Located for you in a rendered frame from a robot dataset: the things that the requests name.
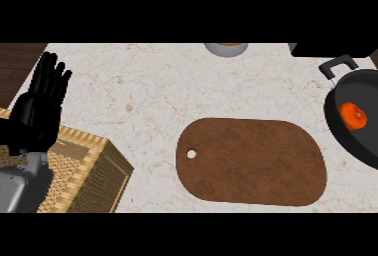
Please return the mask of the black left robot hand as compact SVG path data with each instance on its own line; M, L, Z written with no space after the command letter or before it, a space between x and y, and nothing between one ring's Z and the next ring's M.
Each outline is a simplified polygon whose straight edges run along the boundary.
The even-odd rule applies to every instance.
M0 118L0 145L8 148L10 156L47 152L52 146L70 75L57 55L44 52L27 91L17 97L8 118Z

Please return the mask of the brown wooden cutting board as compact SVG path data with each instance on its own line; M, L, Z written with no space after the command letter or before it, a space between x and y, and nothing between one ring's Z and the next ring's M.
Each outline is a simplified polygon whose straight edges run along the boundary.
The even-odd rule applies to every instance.
M187 192L206 201L306 206L326 187L315 141L286 121L193 121L178 138L175 169Z

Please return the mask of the orange squash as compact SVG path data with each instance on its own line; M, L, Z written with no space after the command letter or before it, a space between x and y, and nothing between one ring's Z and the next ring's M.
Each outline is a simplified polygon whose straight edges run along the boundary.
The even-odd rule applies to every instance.
M367 124L366 114L352 102L339 105L339 116L349 130L360 130Z

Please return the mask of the dark wooden panel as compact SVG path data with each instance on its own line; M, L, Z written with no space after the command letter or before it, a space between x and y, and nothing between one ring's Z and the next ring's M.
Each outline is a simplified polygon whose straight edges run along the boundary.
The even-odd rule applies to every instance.
M0 43L0 108L7 108L45 43Z

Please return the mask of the wicker basket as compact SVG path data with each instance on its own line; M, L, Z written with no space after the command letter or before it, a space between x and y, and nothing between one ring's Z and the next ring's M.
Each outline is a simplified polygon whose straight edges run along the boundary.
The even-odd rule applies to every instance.
M10 191L23 191L20 178L26 159L8 155L1 140L8 132L0 128L0 212L8 212L11 199L4 198L4 180L10 181ZM114 211L132 173L132 166L112 142L89 133L64 126L58 127L54 145L47 152L48 169L52 180L38 213L110 213Z

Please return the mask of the grey cup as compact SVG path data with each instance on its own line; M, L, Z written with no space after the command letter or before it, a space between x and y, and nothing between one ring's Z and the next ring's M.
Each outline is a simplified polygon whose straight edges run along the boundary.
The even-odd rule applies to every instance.
M230 58L239 56L244 52L247 44L221 45L218 43L205 43L205 48L218 57Z

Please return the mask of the black appliance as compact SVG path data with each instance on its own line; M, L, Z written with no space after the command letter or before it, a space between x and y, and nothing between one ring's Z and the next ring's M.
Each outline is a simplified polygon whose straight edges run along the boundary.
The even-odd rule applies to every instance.
M366 58L378 49L378 43L289 43L293 57L335 58L348 54Z

